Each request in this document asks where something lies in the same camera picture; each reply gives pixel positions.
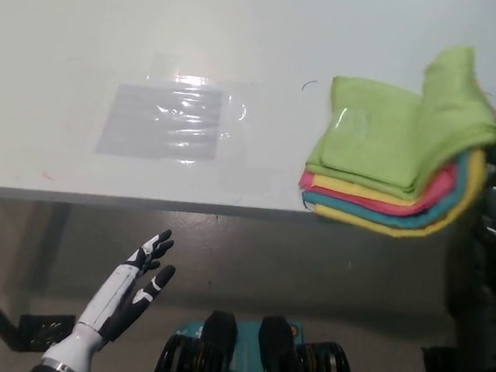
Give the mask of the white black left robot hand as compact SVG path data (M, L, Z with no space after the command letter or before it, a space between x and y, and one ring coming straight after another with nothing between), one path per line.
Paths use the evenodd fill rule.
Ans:
M49 347L30 372L90 372L93 356L116 341L149 308L176 269L165 266L144 287L136 281L156 269L174 245L168 229L145 242L120 263L91 298L73 331Z

